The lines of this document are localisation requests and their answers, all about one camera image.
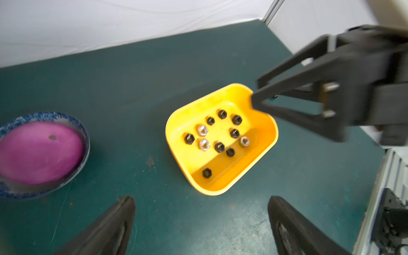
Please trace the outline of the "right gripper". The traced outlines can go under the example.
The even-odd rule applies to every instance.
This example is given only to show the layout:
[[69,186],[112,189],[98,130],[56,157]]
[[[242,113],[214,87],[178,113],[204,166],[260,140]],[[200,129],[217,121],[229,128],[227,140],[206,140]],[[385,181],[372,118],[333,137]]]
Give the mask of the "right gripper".
[[[381,145],[406,145],[407,30],[359,26],[328,41],[329,35],[318,37],[261,76],[252,107],[336,142],[345,141],[347,126],[366,125],[380,131]],[[320,58],[326,53],[331,58]],[[273,81],[308,58],[314,61]],[[322,111],[277,105],[270,102],[275,96],[319,103]]]

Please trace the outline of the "small black nut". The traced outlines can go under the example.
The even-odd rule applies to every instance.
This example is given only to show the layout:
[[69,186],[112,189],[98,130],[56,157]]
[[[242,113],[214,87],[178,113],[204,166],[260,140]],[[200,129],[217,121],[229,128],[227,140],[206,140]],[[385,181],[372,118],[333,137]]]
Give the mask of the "small black nut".
[[206,122],[207,122],[208,125],[212,126],[212,125],[215,124],[215,119],[210,116],[210,117],[208,117],[208,118],[206,119]]

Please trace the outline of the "yellow plastic storage box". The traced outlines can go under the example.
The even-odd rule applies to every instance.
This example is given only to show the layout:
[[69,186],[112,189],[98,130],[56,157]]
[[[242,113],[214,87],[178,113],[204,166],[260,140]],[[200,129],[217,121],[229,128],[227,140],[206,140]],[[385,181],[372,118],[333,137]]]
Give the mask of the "yellow plastic storage box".
[[[169,148],[189,183],[199,192],[208,196],[225,193],[277,142],[279,131],[276,121],[268,114],[252,108],[253,91],[242,84],[231,84],[193,101],[173,112],[166,123],[165,136]],[[227,112],[227,118],[221,120],[218,111]],[[232,116],[242,118],[240,125],[232,123]],[[215,119],[215,124],[207,124],[208,117]],[[201,137],[197,127],[206,125],[208,134]],[[240,136],[233,139],[230,129],[237,129]],[[192,145],[184,142],[186,133],[195,137]],[[250,139],[248,147],[240,145],[240,138]],[[201,151],[198,143],[207,139],[211,147]],[[222,142],[225,150],[218,153],[214,149],[217,142]],[[226,150],[233,148],[235,155],[228,157]],[[211,178],[203,177],[203,170],[212,170]]]

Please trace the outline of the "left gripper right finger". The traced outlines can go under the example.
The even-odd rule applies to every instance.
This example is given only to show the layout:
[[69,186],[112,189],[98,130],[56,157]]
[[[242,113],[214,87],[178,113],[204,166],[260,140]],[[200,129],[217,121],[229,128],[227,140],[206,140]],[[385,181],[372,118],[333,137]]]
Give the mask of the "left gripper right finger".
[[282,197],[270,198],[268,215],[280,255],[349,254]]

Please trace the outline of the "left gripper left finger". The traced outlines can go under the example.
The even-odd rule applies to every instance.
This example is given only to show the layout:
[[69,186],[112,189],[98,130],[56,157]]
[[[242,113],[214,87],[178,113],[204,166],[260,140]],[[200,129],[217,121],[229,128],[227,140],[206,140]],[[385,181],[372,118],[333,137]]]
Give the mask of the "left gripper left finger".
[[100,217],[55,255],[124,255],[129,245],[136,214],[132,196],[122,196]]

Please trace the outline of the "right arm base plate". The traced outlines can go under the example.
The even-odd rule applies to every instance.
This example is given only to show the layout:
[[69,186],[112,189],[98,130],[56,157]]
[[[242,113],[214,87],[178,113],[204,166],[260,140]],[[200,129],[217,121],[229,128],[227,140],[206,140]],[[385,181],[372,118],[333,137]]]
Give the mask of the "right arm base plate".
[[371,240],[383,253],[394,252],[408,238],[408,205],[385,188],[380,199]]

